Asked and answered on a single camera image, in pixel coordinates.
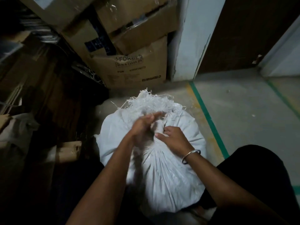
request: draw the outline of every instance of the white plastic bag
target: white plastic bag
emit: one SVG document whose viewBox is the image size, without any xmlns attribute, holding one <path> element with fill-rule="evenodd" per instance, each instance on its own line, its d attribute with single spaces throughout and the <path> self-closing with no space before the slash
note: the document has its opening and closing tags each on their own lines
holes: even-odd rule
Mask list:
<svg viewBox="0 0 300 225">
<path fill-rule="evenodd" d="M 147 90 L 128 100 L 129 107 L 108 115 L 96 135 L 100 161 L 106 165 L 133 122 L 143 114 L 164 111 L 166 117 L 157 120 L 154 132 L 163 133 L 164 126 L 180 127 L 195 149 L 206 157 L 205 139 L 198 125 L 182 106 L 169 100 L 167 95 L 153 96 Z M 149 137 L 144 148 L 134 147 L 126 179 L 137 194 L 142 212 L 156 215 L 177 212 L 199 201 L 204 185 L 189 165 L 182 164 L 162 141 Z"/>
</svg>

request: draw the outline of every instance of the silver bangle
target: silver bangle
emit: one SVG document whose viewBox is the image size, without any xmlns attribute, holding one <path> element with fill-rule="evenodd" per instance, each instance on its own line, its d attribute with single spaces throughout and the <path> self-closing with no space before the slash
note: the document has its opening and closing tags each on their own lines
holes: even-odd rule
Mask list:
<svg viewBox="0 0 300 225">
<path fill-rule="evenodd" d="M 183 163 L 184 165 L 188 164 L 187 161 L 185 161 L 185 158 L 186 158 L 189 154 L 194 153 L 194 152 L 198 152 L 199 154 L 201 154 L 201 151 L 198 150 L 198 149 L 194 149 L 193 151 L 190 151 L 189 153 L 187 153 L 187 154 L 182 158 L 182 163 Z"/>
</svg>

